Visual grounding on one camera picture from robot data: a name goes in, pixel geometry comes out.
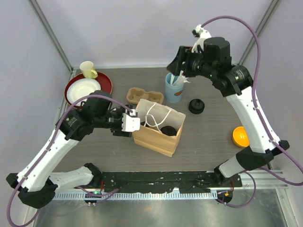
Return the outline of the stack of black lids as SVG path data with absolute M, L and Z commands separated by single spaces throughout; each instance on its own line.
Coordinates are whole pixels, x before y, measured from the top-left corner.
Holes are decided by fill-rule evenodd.
M 189 102 L 188 109 L 193 114 L 201 114 L 205 109 L 205 104 L 201 99 L 192 99 Z

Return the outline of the brown paper bag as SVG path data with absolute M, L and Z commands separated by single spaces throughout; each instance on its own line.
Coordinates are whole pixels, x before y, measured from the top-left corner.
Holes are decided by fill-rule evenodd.
M 178 112 L 166 105 L 141 99 L 136 107 L 141 122 L 147 122 L 148 127 L 141 126 L 139 131 L 133 132 L 135 144 L 164 154 L 173 156 L 178 146 L 183 124 L 184 113 Z M 172 126 L 177 130 L 176 136 L 167 136 L 160 130 L 164 126 Z

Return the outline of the black lid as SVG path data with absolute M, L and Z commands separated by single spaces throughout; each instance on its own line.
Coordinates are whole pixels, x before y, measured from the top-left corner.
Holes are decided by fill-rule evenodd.
M 141 126 L 144 126 L 144 127 L 148 127 L 149 128 L 149 124 L 147 122 L 141 122 Z
M 177 130 L 173 128 L 172 126 L 164 126 L 160 130 L 163 134 L 167 136 L 176 136 L 177 135 Z

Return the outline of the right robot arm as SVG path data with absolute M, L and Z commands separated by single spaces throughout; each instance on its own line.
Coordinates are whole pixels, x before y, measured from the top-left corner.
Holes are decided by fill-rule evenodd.
M 253 79 L 247 68 L 232 64 L 230 43 L 223 37 L 207 38 L 197 50 L 180 46 L 167 70 L 173 75 L 183 73 L 186 77 L 203 76 L 211 80 L 234 108 L 246 130 L 250 145 L 214 169 L 216 185 L 224 187 L 234 175 L 263 167 L 281 154 L 258 116 L 263 113 L 262 108 L 253 103 Z

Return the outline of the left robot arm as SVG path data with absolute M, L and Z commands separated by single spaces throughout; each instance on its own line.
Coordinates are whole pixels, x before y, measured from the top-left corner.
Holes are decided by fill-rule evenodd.
M 13 195 L 23 204 L 40 209 L 68 189 L 100 186 L 102 172 L 92 163 L 65 173 L 54 172 L 65 155 L 95 128 L 110 129 L 114 136 L 131 137 L 132 132 L 139 130 L 140 119 L 131 105 L 124 105 L 101 90 L 77 99 L 59 119 L 35 158 L 19 173 L 7 176 Z

